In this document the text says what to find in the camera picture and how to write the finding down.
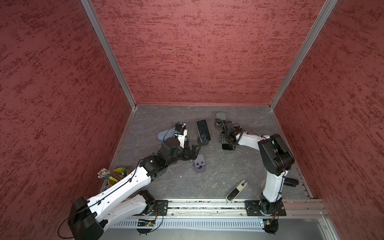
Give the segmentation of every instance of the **red wall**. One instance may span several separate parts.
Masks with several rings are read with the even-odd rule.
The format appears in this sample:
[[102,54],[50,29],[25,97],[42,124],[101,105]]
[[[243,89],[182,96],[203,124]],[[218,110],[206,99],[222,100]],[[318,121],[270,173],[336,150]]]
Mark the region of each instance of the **red wall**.
[[324,0],[93,0],[139,104],[268,105]]
[[0,4],[0,238],[55,239],[130,106],[80,1]]
[[339,0],[275,113],[341,239],[384,237],[384,2]]

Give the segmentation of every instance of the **phone screen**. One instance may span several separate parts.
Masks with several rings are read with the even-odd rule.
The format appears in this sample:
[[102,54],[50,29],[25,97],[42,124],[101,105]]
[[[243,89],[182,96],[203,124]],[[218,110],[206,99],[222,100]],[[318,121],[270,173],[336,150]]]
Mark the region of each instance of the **phone screen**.
[[211,141],[211,136],[209,135],[207,121],[201,120],[196,122],[197,131],[199,132],[199,137],[201,142]]

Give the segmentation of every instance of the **yellow cup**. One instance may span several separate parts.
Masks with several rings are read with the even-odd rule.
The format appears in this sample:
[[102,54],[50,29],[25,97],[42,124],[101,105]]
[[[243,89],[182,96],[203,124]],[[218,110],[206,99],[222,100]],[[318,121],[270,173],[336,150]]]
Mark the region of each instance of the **yellow cup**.
[[[116,168],[113,172],[114,173],[117,173],[117,174],[122,174],[122,167],[119,167],[119,168]],[[116,182],[115,181],[113,181],[113,180],[111,180],[111,179],[109,179],[108,180],[108,184],[110,185],[110,186],[113,186],[114,184],[115,184]]]

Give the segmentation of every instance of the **bundle of pencils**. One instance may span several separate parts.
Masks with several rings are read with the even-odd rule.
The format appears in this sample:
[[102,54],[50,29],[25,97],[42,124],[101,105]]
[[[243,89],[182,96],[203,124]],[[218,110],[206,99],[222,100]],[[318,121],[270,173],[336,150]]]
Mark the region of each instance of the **bundle of pencils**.
[[122,175],[117,174],[115,172],[111,172],[105,168],[101,169],[100,172],[98,172],[97,174],[98,174],[98,178],[109,179],[115,182],[118,182],[124,178]]

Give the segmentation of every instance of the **red wallpaper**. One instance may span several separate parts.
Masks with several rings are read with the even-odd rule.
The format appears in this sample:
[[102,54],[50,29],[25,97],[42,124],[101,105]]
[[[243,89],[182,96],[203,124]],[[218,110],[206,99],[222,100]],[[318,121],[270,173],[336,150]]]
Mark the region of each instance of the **red wallpaper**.
[[2,1],[0,17],[0,238],[56,239],[130,106],[80,1]]
[[324,0],[93,0],[139,104],[268,105]]
[[341,239],[384,237],[384,2],[339,0],[275,113]]

